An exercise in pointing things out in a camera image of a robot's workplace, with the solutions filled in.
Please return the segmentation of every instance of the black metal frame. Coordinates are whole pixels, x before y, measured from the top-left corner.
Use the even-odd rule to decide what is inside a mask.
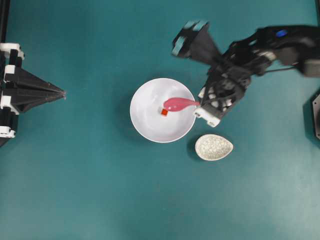
[[[0,43],[6,41],[10,0],[0,0]]]

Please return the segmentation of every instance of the speckled dish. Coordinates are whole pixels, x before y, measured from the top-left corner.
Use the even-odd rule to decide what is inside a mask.
[[[206,161],[216,161],[226,157],[234,149],[233,144],[222,136],[206,134],[196,141],[195,151]]]

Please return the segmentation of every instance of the black cable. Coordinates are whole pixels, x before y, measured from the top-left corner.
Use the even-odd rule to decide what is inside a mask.
[[[266,73],[271,73],[271,72],[280,72],[280,71],[286,71],[286,70],[291,70],[291,69],[295,69],[295,66],[292,67],[288,67],[288,68],[280,68],[280,69],[275,69],[275,70],[268,70],[265,71]]]

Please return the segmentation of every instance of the blue light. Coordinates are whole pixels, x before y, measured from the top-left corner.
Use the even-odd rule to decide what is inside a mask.
[[[288,31],[285,30],[285,29],[283,29],[283,30],[278,31],[275,35],[276,35],[278,38],[282,38],[282,37],[284,37],[284,36],[287,35],[287,34],[288,34]]]

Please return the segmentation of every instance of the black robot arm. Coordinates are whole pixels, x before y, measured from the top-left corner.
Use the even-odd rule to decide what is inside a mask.
[[[320,77],[320,28],[307,25],[259,28],[234,41],[221,54],[205,21],[189,21],[173,40],[172,54],[210,65],[208,79],[194,114],[217,126],[245,95],[251,76],[262,76],[273,61],[297,69],[306,77]]]

